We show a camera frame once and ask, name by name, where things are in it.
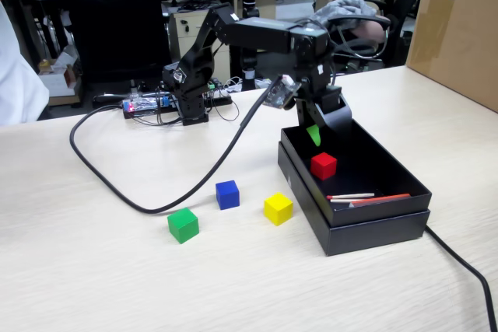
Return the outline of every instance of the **robotic arm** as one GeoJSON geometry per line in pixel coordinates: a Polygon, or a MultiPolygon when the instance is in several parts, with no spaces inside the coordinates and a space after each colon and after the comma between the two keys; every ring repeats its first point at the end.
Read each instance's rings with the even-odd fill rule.
{"type": "Polygon", "coordinates": [[[341,96],[341,87],[329,85],[333,46],[328,32],[273,19],[239,20],[228,4],[209,10],[192,48],[176,68],[163,71],[163,81],[178,99],[184,124],[208,120],[202,94],[208,91],[214,70],[212,44],[216,39],[238,47],[294,54],[296,65],[289,75],[300,88],[285,109],[297,104],[300,125],[348,132],[351,110],[341,96]]]}

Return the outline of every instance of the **white shirt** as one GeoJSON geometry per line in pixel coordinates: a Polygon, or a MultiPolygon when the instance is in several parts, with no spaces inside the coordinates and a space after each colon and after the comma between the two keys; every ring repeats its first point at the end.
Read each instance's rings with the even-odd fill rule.
{"type": "Polygon", "coordinates": [[[0,3],[0,125],[36,121],[48,104],[48,89],[21,55],[0,3]]]}

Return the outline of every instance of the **green object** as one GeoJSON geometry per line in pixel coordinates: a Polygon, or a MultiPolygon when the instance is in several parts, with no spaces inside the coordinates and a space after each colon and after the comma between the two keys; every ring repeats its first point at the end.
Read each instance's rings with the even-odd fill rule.
{"type": "Polygon", "coordinates": [[[191,239],[199,233],[199,221],[189,208],[183,208],[168,217],[168,226],[171,235],[180,244],[191,239]]]}
{"type": "Polygon", "coordinates": [[[310,126],[309,128],[306,129],[308,131],[308,134],[311,136],[311,140],[313,140],[313,143],[319,147],[321,144],[321,138],[320,138],[320,128],[316,124],[313,126],[310,126]]]}

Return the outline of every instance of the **open box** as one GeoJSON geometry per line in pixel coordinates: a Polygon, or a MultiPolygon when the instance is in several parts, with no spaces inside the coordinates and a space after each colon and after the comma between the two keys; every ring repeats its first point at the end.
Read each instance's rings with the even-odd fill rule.
{"type": "Polygon", "coordinates": [[[430,211],[431,193],[355,121],[347,142],[321,131],[316,146],[304,127],[282,129],[279,165],[327,255],[417,239],[430,211]],[[326,180],[312,175],[310,159],[322,152],[338,160],[326,180]],[[326,196],[374,192],[411,197],[350,208],[326,196]]]}

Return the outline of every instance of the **circuit board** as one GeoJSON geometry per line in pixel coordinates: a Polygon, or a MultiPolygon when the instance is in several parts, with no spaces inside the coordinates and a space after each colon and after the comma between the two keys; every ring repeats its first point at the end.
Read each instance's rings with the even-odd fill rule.
{"type": "Polygon", "coordinates": [[[293,98],[300,87],[300,83],[296,83],[288,75],[284,75],[270,90],[263,105],[282,109],[293,98]]]}

